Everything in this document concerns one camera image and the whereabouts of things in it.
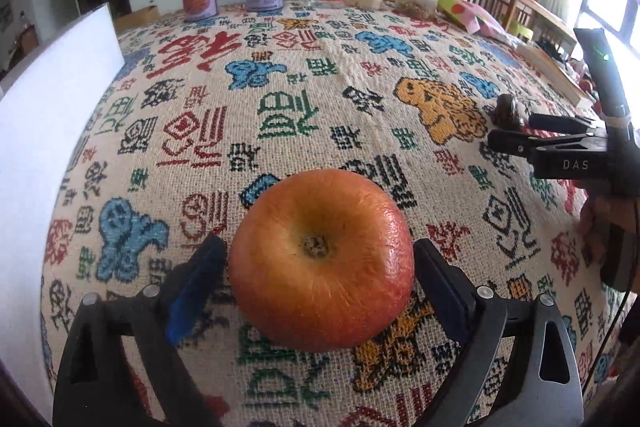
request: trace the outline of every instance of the orange cartoon animal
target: orange cartoon animal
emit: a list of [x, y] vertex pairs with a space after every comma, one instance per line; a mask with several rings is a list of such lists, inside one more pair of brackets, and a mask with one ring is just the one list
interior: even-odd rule
[[401, 102], [420, 109], [420, 121], [437, 145], [451, 138], [473, 142], [487, 134], [486, 120], [476, 102], [458, 86], [439, 80], [401, 78], [394, 91]]
[[406, 377], [418, 371], [424, 354], [418, 348], [416, 335], [420, 325], [433, 313], [427, 299], [420, 300], [412, 292], [407, 307], [386, 330], [354, 347], [353, 390], [373, 391], [389, 376]]

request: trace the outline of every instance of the table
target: table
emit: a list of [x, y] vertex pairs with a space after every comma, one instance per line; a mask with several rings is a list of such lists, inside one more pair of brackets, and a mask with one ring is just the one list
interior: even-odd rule
[[[258, 14], [231, 6], [199, 23], [177, 15], [120, 44], [126, 64], [82, 133], [53, 210], [42, 287], [52, 384], [82, 295], [113, 299], [161, 283], [210, 230], [229, 243], [263, 190], [322, 167], [376, 182], [414, 237], [431, 238], [474, 284], [516, 299], [553, 295], [586, 375], [622, 296], [601, 287], [582, 251], [583, 192], [532, 178], [526, 161], [486, 145], [501, 92], [528, 111], [573, 112], [517, 53], [439, 16], [300, 2]], [[143, 401], [162, 419], [124, 341]], [[495, 399], [503, 344], [474, 417]], [[179, 352], [225, 426], [408, 427], [460, 346], [416, 288], [365, 344], [299, 353], [249, 325], [227, 284]]]
[[539, 37], [547, 38], [562, 48], [563, 54], [568, 57], [577, 44], [577, 39], [560, 17], [547, 10], [542, 4], [534, 0], [467, 0], [484, 7], [497, 20], [501, 20], [502, 27], [508, 30], [511, 21], [516, 19], [530, 29], [540, 28]]

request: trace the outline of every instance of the human hand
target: human hand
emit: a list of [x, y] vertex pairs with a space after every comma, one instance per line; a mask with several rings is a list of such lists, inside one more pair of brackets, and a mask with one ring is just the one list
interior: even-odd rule
[[[584, 237], [585, 245], [591, 249], [593, 258], [603, 264], [607, 257], [607, 238], [603, 238], [594, 230], [596, 217], [618, 225], [625, 232], [636, 233], [634, 199], [589, 197], [580, 211], [578, 232]], [[632, 291], [640, 293], [640, 271], [638, 270], [636, 270]]]

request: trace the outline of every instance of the blue cartoon animal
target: blue cartoon animal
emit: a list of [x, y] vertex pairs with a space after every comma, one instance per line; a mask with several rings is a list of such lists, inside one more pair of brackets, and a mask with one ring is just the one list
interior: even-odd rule
[[488, 52], [491, 52], [491, 54], [495, 58], [500, 60], [501, 63], [503, 63], [505, 66], [508, 66], [510, 68], [514, 68], [516, 70], [521, 70], [522, 69], [522, 65], [515, 58], [513, 58], [509, 54], [509, 52], [505, 51], [504, 49], [502, 49], [497, 44], [493, 44], [492, 42], [483, 41], [481, 39], [478, 39], [478, 44], [480, 45], [481, 48], [484, 48]]
[[141, 50], [135, 51], [128, 55], [124, 55], [124, 66], [120, 70], [120, 72], [116, 75], [116, 78], [113, 79], [113, 82], [117, 82], [118, 80], [122, 80], [125, 76], [131, 73], [136, 69], [138, 63], [146, 58], [149, 54], [149, 48], [142, 48]]
[[169, 227], [164, 221], [141, 216], [123, 198], [107, 201], [100, 213], [99, 223], [104, 245], [95, 278], [102, 282], [107, 282], [111, 277], [121, 282], [132, 282], [140, 273], [140, 252], [147, 245], [156, 245], [158, 250], [164, 250], [169, 238]]
[[399, 54], [407, 58], [414, 58], [411, 52], [414, 50], [409, 44], [391, 35], [376, 35], [371, 32], [360, 32], [356, 34], [356, 40], [366, 42], [372, 53], [382, 54], [389, 50], [396, 50]]
[[493, 82], [471, 73], [460, 73], [460, 76], [474, 86], [484, 98], [498, 98], [500, 91], [498, 90], [498, 86]]
[[229, 89], [244, 89], [245, 87], [262, 87], [269, 84], [267, 75], [278, 71], [286, 73], [283, 64], [271, 62], [254, 62], [252, 60], [236, 60], [226, 65], [225, 71], [233, 76]]

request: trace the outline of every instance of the window frame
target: window frame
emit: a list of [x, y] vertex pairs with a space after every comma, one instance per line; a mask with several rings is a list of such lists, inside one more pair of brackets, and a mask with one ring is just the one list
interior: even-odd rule
[[626, 0], [625, 14], [622, 17], [620, 30], [616, 30], [613, 26], [607, 23], [606, 20], [604, 20], [596, 12], [591, 10], [589, 8], [588, 1], [589, 0], [582, 0], [578, 19], [580, 18], [580, 15], [586, 13], [595, 21], [597, 21], [604, 29], [606, 29], [606, 31], [615, 35], [620, 40], [620, 42], [622, 42], [629, 49], [629, 51], [631, 51], [636, 56], [636, 58], [640, 59], [640, 50], [636, 50], [631, 45], [631, 35], [634, 31], [634, 25], [636, 24], [636, 22], [640, 23], [640, 21], [638, 20], [638, 1]]

